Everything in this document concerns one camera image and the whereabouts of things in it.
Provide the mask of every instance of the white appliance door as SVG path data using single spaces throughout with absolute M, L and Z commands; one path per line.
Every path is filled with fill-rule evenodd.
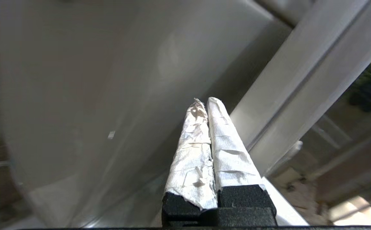
M 0 4 L 5 140 L 48 227 L 150 226 L 193 98 L 235 106 L 291 32 L 247 0 Z

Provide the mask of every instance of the paper towel wrapping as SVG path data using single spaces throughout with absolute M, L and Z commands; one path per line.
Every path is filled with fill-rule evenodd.
M 224 104 L 215 97 L 207 102 L 215 187 L 260 185 L 262 178 L 244 147 Z
M 201 210 L 216 208 L 211 141 L 203 103 L 194 99 L 185 116 L 165 192 L 180 195 Z

